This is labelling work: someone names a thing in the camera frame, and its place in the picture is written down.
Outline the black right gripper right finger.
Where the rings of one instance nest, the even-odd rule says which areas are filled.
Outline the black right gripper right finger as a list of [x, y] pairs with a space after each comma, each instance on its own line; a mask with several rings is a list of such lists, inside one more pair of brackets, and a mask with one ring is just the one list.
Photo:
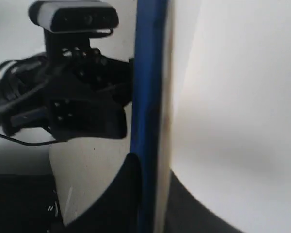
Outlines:
[[240, 230], [208, 210], [171, 171], [166, 212], [167, 233], [239, 233]]

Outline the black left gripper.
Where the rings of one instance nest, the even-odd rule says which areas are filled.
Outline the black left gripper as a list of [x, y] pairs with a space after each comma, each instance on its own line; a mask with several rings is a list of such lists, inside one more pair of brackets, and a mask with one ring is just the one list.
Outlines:
[[7, 136], [43, 128], [58, 141], [123, 139], [132, 70], [133, 59], [117, 60], [94, 50], [53, 62], [44, 53], [16, 60], [2, 79], [0, 126]]

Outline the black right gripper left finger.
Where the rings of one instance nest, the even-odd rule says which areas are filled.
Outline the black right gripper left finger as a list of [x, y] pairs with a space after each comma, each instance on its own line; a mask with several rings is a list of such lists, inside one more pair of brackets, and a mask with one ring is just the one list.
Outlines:
[[106, 191], [62, 233], [135, 233], [141, 199], [141, 165], [129, 153]]

